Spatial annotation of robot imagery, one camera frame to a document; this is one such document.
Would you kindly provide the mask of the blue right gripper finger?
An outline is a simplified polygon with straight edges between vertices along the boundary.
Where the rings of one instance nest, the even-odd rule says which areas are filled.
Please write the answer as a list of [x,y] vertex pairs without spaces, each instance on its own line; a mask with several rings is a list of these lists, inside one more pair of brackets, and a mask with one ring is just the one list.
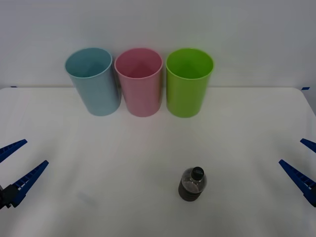
[[316,143],[307,139],[301,139],[300,142],[316,153]]
[[313,206],[316,206],[316,183],[284,160],[280,160],[279,164],[295,185],[303,193],[305,199]]

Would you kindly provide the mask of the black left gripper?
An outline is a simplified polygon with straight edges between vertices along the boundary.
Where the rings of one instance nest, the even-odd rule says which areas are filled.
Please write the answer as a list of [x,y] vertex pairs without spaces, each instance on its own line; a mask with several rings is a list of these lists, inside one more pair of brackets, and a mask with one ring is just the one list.
[[[26,143],[27,140],[23,139],[0,148],[0,162],[3,162]],[[6,188],[0,187],[0,208],[10,208],[11,205],[13,207],[17,207],[26,197],[27,192],[41,176],[48,164],[49,162],[45,160],[15,183],[7,186]]]

